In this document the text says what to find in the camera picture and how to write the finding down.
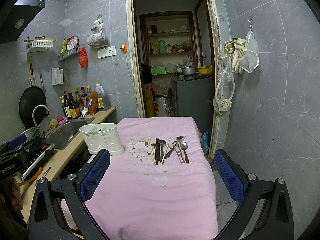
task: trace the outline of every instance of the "sink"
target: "sink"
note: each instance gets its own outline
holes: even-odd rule
[[[47,143],[54,143],[56,149],[63,150],[79,133],[79,128],[91,123],[94,118],[67,120],[57,127],[46,139]]]

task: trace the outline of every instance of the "metal screw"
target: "metal screw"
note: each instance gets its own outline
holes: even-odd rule
[[[248,178],[249,180],[256,180],[257,176],[251,173],[248,175]]]
[[[68,179],[73,180],[76,177],[76,174],[71,173],[68,175]]]
[[[39,179],[39,183],[44,183],[44,182],[45,182],[45,180],[46,180],[46,178],[45,178],[45,177],[41,177],[41,178]]]
[[[278,179],[278,182],[279,182],[280,184],[284,184],[284,180],[281,179],[281,178]]]

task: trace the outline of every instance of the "tiled floor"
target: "tiled floor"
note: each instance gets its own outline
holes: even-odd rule
[[[217,218],[218,218],[218,231],[221,231],[225,224],[229,221],[232,214],[237,208],[236,201],[233,201],[230,194],[224,185],[218,171],[213,171],[214,180],[216,183],[216,207],[217,207]],[[242,237],[247,236],[251,233],[252,228],[259,216],[259,211],[256,208],[246,229],[244,230]]]

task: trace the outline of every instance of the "wooden countertop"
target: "wooden countertop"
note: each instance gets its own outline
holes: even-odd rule
[[[94,117],[94,120],[90,124],[94,123],[102,123],[105,119],[115,110],[115,107],[111,107],[108,111],[100,111],[95,115],[88,114],[85,118]],[[45,173],[45,171],[51,167],[50,171],[46,175],[48,180],[55,180],[59,176],[62,169],[66,166],[66,164],[71,160],[77,150],[84,143],[84,139],[81,133],[79,133],[64,150],[54,150],[54,154],[52,157],[46,159],[46,161],[41,165],[43,167],[43,171],[40,176],[31,183],[22,185],[20,187],[20,192],[23,201],[23,210],[21,210],[24,220],[28,223],[30,209],[32,204],[33,195],[36,190],[36,181],[41,178],[41,176]]]

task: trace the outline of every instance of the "yellow bowl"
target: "yellow bowl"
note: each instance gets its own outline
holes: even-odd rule
[[[199,71],[199,74],[201,75],[210,75],[212,73],[212,67],[211,66],[198,67],[198,71]]]

